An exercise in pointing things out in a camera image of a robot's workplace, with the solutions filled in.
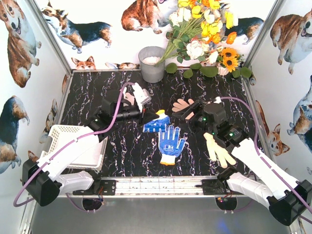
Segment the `blue dotted white glove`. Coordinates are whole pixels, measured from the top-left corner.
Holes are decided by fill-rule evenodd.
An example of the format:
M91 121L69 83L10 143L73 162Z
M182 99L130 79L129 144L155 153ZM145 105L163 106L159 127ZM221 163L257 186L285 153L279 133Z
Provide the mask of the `blue dotted white glove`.
M146 123L143 125L144 133L158 133L158 132L166 132L170 125L170 117L165 114L165 110L161 109L156 112L159 115L158 118Z

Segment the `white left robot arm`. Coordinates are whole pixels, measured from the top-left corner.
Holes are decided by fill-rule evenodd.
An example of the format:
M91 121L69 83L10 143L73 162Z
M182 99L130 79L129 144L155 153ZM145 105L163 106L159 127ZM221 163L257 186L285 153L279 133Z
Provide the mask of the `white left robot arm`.
M39 205L49 205L62 194L92 188L95 178L91 173L102 168L107 134L115 124L136 121L143 125L158 118L144 106L151 100L148 91L133 89L132 95L109 91L83 126L51 127L49 149L38 160L27 160L22 169L23 189Z

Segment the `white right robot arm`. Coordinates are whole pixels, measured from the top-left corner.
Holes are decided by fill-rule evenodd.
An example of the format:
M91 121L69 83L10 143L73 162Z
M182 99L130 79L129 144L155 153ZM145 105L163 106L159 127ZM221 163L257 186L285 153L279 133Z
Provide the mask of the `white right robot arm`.
M255 181L234 168L227 168L217 176L223 187L262 204L285 226L312 209L311 183L289 175L261 152L255 139L239 126L229 123L219 100L206 104L197 100L188 104L180 99L173 106L173 116L186 122L191 133L205 133L211 160L224 155L219 162L226 166L238 159L259 178Z

